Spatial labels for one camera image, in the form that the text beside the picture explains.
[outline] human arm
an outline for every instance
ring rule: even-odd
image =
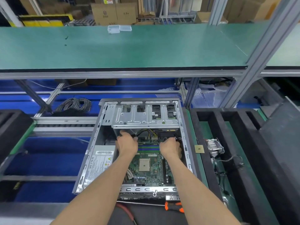
[[[160,144],[160,152],[171,168],[189,225],[240,225],[223,202],[182,163],[180,144],[174,137]]]
[[[137,152],[137,139],[121,131],[118,158],[57,216],[51,225],[107,224],[115,207],[126,171]]]

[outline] open computer chassis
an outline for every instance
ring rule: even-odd
[[[196,168],[187,135],[188,131],[178,98],[102,99],[99,105],[101,107],[100,113],[73,193],[80,193],[108,168],[111,161],[118,157],[115,140],[121,129],[125,129],[131,134],[141,129],[149,129],[156,132],[157,138],[155,138],[155,142],[158,148],[159,140],[162,141],[168,137],[176,136],[182,148],[182,161],[195,174]],[[157,155],[149,156],[158,156],[163,159],[159,152]],[[120,189],[119,199],[165,198],[166,200],[178,200],[179,197],[174,182],[169,184],[162,182],[154,186],[149,186],[149,184],[124,184]]]

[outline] orange screwdriver handle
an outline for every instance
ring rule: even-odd
[[[184,213],[184,210],[183,210],[181,202],[178,202],[178,203],[169,203],[169,202],[166,201],[165,202],[165,210],[166,211],[172,210],[172,211],[178,211],[178,212]]]

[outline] hand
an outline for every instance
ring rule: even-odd
[[[160,153],[167,161],[171,158],[181,159],[182,157],[180,143],[174,137],[170,137],[165,142],[160,143]]]
[[[137,137],[132,138],[125,130],[121,130],[120,133],[122,136],[118,136],[115,142],[115,145],[119,150],[119,156],[130,155],[134,157],[138,148]]]

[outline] sticker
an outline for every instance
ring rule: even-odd
[[[104,4],[113,4],[113,0],[103,0]]]
[[[203,145],[195,145],[195,152],[196,153],[204,153]]]
[[[96,151],[96,155],[112,155],[113,151]]]
[[[103,173],[113,162],[112,156],[93,155],[88,166],[88,171],[85,177],[85,184],[89,185],[101,173]]]

